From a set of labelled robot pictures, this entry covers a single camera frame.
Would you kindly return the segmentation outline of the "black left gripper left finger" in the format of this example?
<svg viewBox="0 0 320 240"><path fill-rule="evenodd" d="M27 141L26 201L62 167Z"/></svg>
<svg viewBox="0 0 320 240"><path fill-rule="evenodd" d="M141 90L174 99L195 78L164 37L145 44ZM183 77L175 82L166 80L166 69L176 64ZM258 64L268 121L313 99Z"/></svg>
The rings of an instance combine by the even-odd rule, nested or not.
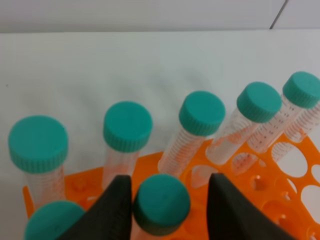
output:
<svg viewBox="0 0 320 240"><path fill-rule="evenodd" d="M132 230L132 180L118 175L91 208L60 240L129 240Z"/></svg>

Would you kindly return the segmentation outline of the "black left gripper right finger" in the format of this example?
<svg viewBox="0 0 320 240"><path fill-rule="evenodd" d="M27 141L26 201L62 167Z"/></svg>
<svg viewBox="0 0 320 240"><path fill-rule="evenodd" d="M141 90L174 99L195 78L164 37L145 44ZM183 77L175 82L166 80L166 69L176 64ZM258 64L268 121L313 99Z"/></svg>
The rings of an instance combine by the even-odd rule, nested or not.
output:
<svg viewBox="0 0 320 240"><path fill-rule="evenodd" d="M210 240L293 240L269 220L222 173L211 174L207 191Z"/></svg>

